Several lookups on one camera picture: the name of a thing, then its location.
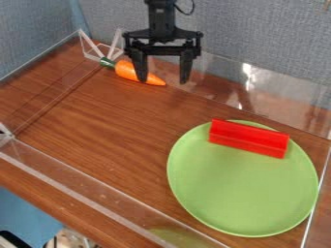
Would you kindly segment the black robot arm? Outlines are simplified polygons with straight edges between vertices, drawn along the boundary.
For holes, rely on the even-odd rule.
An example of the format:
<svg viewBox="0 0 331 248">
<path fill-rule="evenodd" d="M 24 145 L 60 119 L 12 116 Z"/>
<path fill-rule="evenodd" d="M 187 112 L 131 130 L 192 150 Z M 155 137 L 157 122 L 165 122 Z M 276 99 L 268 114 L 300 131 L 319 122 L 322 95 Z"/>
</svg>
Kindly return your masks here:
<svg viewBox="0 0 331 248">
<path fill-rule="evenodd" d="M 133 62 L 139 81 L 145 82 L 147 57 L 180 57 L 180 84 L 189 78 L 192 60 L 201 53 L 203 33 L 188 31 L 176 26 L 175 10 L 177 0 L 144 0 L 148 9 L 148 28 L 123 34 L 124 53 Z"/>
</svg>

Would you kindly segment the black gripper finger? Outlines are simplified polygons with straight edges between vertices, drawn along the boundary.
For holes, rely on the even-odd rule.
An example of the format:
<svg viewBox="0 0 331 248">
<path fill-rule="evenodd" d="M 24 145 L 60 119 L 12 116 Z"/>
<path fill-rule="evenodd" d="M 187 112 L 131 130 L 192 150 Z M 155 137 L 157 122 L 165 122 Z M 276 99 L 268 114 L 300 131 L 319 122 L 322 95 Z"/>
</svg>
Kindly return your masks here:
<svg viewBox="0 0 331 248">
<path fill-rule="evenodd" d="M 133 48 L 131 51 L 131 59 L 133 62 L 137 79 L 140 82 L 145 82 L 147 80 L 147 55 L 141 50 Z"/>
<path fill-rule="evenodd" d="M 189 78 L 192 59 L 193 52 L 191 49 L 185 49 L 180 55 L 180 84 L 185 84 Z"/>
</svg>

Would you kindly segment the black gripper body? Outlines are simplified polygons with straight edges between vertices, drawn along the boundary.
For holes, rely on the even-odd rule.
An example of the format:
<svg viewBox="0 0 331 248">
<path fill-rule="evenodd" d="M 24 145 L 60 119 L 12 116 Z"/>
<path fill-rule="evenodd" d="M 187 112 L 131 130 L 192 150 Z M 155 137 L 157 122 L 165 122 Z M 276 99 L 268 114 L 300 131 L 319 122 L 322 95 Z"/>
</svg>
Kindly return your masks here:
<svg viewBox="0 0 331 248">
<path fill-rule="evenodd" d="M 168 36 L 156 37 L 149 29 L 125 32 L 124 52 L 129 57 L 148 55 L 192 57 L 200 55 L 203 33 L 176 28 Z"/>
</svg>

